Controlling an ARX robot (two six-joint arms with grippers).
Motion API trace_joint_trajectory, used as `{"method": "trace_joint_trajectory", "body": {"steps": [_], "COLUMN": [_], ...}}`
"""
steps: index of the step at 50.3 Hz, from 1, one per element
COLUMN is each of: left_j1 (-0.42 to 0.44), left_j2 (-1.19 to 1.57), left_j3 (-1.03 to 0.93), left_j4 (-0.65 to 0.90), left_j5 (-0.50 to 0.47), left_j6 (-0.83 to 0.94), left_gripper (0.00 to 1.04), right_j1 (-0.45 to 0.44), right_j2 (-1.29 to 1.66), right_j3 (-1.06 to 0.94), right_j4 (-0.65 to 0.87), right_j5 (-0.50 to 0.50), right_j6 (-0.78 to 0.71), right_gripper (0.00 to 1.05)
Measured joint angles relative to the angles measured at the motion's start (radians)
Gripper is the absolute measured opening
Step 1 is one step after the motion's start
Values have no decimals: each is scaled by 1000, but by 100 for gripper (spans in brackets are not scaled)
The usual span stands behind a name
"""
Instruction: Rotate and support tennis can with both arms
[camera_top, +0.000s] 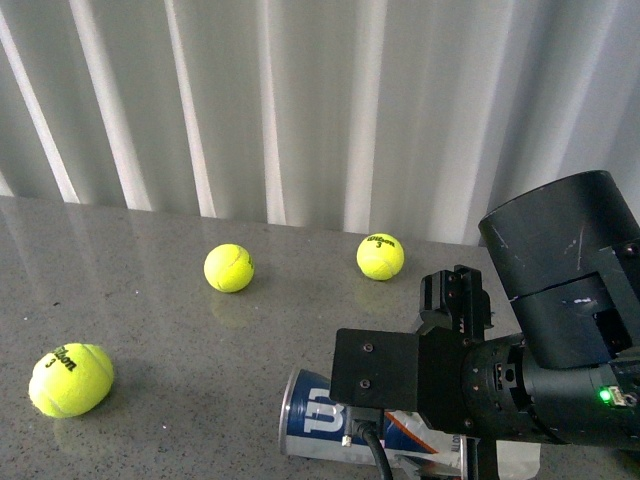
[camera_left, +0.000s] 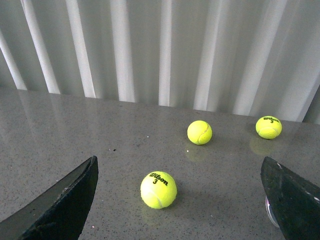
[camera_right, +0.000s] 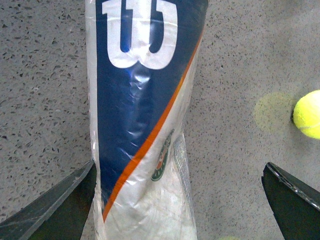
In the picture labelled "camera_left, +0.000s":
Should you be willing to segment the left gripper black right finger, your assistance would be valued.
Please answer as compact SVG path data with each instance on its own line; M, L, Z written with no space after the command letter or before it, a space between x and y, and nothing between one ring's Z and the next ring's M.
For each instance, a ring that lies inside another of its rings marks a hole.
M266 156L261 181L275 220L287 240L320 238L320 188Z

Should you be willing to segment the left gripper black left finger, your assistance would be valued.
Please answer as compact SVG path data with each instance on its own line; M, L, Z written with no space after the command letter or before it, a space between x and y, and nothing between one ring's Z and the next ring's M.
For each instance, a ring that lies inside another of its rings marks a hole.
M92 156L0 223L2 240L77 240L90 212L98 158Z

